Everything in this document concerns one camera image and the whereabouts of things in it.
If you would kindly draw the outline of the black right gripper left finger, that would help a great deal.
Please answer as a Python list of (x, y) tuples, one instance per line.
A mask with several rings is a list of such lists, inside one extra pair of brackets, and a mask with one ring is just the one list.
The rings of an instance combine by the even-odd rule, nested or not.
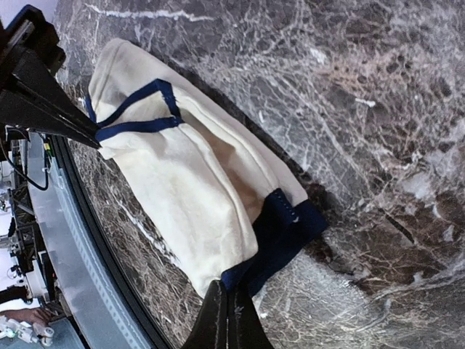
[(227, 290), (220, 280), (209, 284), (194, 326), (183, 349), (227, 347)]

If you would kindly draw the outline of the cream underwear with navy trim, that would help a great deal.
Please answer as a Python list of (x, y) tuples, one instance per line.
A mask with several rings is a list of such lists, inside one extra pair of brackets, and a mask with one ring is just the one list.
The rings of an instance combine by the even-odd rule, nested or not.
[(327, 228), (287, 165), (159, 59), (103, 48), (86, 97), (113, 160), (201, 297), (212, 281), (256, 294)]

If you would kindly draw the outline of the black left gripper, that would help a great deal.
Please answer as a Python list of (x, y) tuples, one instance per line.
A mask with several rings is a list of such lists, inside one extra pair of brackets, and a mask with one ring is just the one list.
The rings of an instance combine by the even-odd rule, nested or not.
[(53, 24), (25, 5), (1, 31), (1, 123), (63, 136), (99, 148), (99, 127), (77, 108), (55, 76), (65, 62)]

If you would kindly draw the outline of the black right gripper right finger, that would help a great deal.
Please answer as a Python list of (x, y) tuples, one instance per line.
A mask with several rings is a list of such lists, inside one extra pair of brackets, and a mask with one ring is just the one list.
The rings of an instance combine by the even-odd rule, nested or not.
[(248, 288), (239, 285), (228, 294), (228, 348), (273, 349), (261, 325)]

